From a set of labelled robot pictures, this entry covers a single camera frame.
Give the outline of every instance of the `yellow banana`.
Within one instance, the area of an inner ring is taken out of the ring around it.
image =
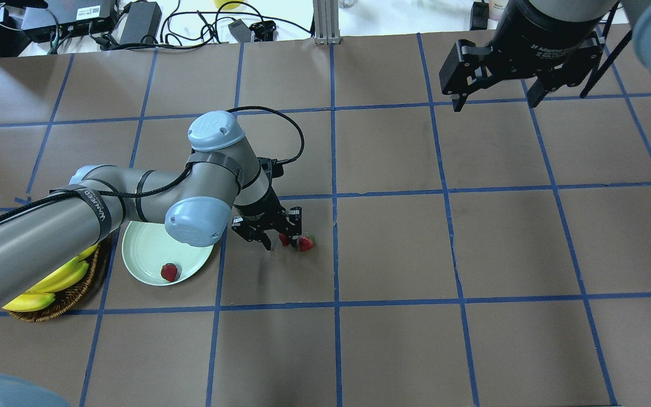
[[[85,258],[90,257],[90,255],[95,252],[98,244],[99,243],[95,243],[95,244],[91,245],[90,247],[86,248],[84,252],[80,253],[80,255],[77,256],[77,261],[82,261]]]
[[[52,293],[24,293],[2,308],[7,311],[31,312],[44,309],[53,302],[54,294]]]
[[[65,288],[69,288],[69,286],[77,283],[77,281],[82,280],[83,276],[87,274],[87,270],[89,270],[89,268],[90,265],[88,265],[87,261],[80,261],[77,263],[77,270],[68,275],[64,280],[60,280],[57,284],[49,286],[48,292],[58,293]]]
[[[56,291],[52,291],[51,287],[59,284],[62,280],[65,280],[65,278],[68,278],[68,276],[77,271],[78,263],[79,260],[77,260],[76,257],[67,261],[64,266],[52,271],[52,273],[46,276],[44,280],[34,284],[34,286],[27,289],[27,291],[32,293],[56,293]]]

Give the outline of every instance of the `barcode sticker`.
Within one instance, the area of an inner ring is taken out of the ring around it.
[[[85,20],[85,18],[92,18],[99,16],[101,6],[82,7],[77,9],[77,20]]]

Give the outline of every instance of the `bunch of bananas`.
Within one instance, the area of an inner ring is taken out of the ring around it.
[[[85,259],[90,257],[96,248],[96,244],[88,247],[79,256],[67,261],[64,266],[54,270],[51,275],[34,284],[24,294],[11,300],[2,308],[7,311],[31,312],[48,307],[54,302],[54,293],[69,288],[87,274],[90,265]]]

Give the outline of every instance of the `red strawberry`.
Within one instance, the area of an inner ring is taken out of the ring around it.
[[[160,270],[160,276],[172,283],[178,278],[177,266],[173,265],[173,263],[167,263],[166,265],[162,266],[162,270]]]
[[[287,246],[287,245],[290,244],[290,237],[288,237],[288,236],[286,236],[286,235],[284,235],[282,233],[279,233],[278,238],[281,240],[281,243],[283,243],[284,246]]]
[[[306,250],[310,250],[315,246],[315,237],[312,237],[312,235],[305,235],[298,237],[298,249],[300,252],[305,252]]]

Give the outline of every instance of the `round plate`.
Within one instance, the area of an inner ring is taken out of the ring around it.
[[[174,240],[159,223],[129,222],[122,237],[122,260],[129,273],[145,284],[164,286],[181,283],[205,264],[212,246],[199,248]],[[166,263],[179,270],[170,283],[160,276]]]

